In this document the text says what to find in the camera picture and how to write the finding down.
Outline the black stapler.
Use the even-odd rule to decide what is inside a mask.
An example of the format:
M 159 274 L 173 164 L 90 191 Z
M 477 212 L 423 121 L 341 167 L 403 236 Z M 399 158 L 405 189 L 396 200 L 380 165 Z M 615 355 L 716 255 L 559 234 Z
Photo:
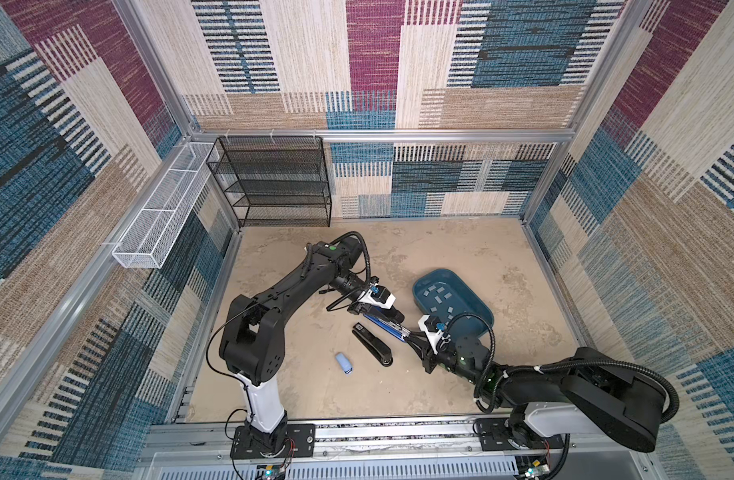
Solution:
M 393 364 L 393 353 L 390 347 L 361 323 L 356 323 L 352 327 L 352 334 L 381 366 L 389 367 Z

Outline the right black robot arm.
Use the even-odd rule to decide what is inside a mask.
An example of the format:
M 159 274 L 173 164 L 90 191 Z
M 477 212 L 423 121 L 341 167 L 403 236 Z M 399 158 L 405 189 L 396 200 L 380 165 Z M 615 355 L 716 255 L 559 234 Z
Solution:
M 605 435 L 633 451 L 654 451 L 661 425 L 679 411 L 675 387 L 659 373 L 612 359 L 590 347 L 569 358 L 541 365 L 506 365 L 494 359 L 494 343 L 476 336 L 453 337 L 456 323 L 426 315 L 418 330 L 402 333 L 427 373 L 437 367 L 473 386 L 480 412 L 507 408 L 498 424 L 484 421 L 474 430 L 482 439 L 504 439 L 515 449 L 568 445 L 572 435 Z

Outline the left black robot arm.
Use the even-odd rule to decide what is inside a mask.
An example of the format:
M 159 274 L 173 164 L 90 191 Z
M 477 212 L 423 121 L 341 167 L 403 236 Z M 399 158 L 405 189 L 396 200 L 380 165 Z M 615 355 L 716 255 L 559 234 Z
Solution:
M 245 398 L 245 431 L 262 448 L 277 451 L 286 443 L 288 416 L 278 393 L 277 372 L 285 357 L 285 328 L 313 295 L 335 291 L 326 307 L 401 324 L 395 296 L 372 275 L 364 237 L 350 231 L 330 242 L 307 244 L 306 256 L 290 273 L 253 297 L 239 295 L 226 321 L 212 334 L 225 376 L 238 380 Z

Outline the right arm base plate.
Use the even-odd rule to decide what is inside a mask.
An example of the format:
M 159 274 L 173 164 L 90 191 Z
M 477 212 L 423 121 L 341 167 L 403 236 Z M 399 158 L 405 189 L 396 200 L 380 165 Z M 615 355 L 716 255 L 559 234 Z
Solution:
M 484 417 L 474 421 L 473 433 L 483 451 L 550 450 L 564 446 L 561 435 L 540 437 L 523 424 L 512 426 L 507 417 Z

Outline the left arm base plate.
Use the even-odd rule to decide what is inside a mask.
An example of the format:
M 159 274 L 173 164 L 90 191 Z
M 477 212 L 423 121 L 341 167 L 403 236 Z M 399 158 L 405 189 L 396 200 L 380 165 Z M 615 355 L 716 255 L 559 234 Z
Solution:
M 234 432 L 230 458 L 310 458 L 313 456 L 315 440 L 316 426 L 311 423 L 281 424 L 271 433 L 262 432 L 252 426 L 239 426 Z

